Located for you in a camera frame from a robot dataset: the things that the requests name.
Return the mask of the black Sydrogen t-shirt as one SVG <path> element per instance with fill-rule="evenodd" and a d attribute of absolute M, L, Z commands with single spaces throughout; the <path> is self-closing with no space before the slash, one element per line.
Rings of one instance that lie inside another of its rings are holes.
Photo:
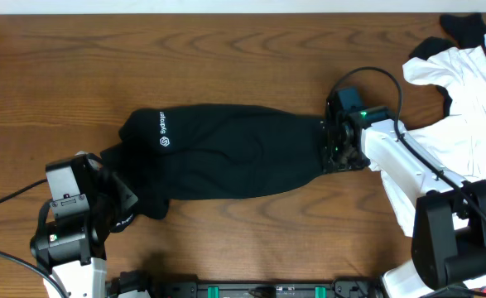
<path fill-rule="evenodd" d="M 323 174 L 324 120 L 252 105 L 141 108 L 101 153 L 136 195 L 113 230 L 138 215 L 166 217 L 170 202 L 248 199 L 297 189 Z"/>

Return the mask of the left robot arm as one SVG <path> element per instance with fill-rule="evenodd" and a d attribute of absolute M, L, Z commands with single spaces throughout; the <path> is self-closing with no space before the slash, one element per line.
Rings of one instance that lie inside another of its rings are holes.
<path fill-rule="evenodd" d="M 51 199 L 42 205 L 30 241 L 50 297 L 105 297 L 110 233 L 134 218 L 137 196 L 94 154 L 46 165 Z"/>

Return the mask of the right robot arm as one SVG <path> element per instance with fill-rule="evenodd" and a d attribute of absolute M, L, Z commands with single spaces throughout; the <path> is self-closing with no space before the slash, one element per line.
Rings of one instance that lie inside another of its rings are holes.
<path fill-rule="evenodd" d="M 486 279 L 486 180 L 436 160 L 386 107 L 325 111 L 327 171 L 372 166 L 412 209 L 411 260 L 383 274 L 386 297 L 475 296 Z"/>

